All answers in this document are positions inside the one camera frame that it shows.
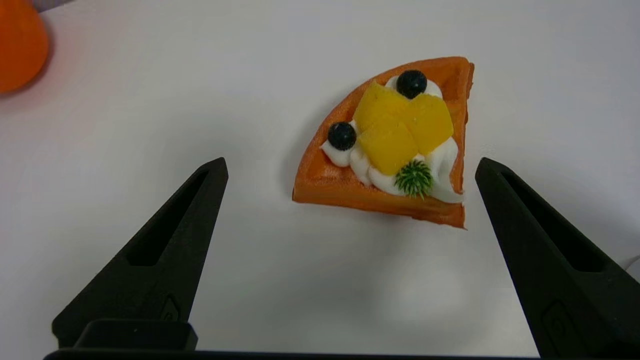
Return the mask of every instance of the white table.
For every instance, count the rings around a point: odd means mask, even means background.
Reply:
[[[510,166],[614,260],[640,254],[639,2],[77,0],[0,99],[0,348],[51,320],[200,164],[230,180],[191,313],[199,348],[536,356],[474,181]],[[468,231],[291,201],[352,88],[476,64]]]

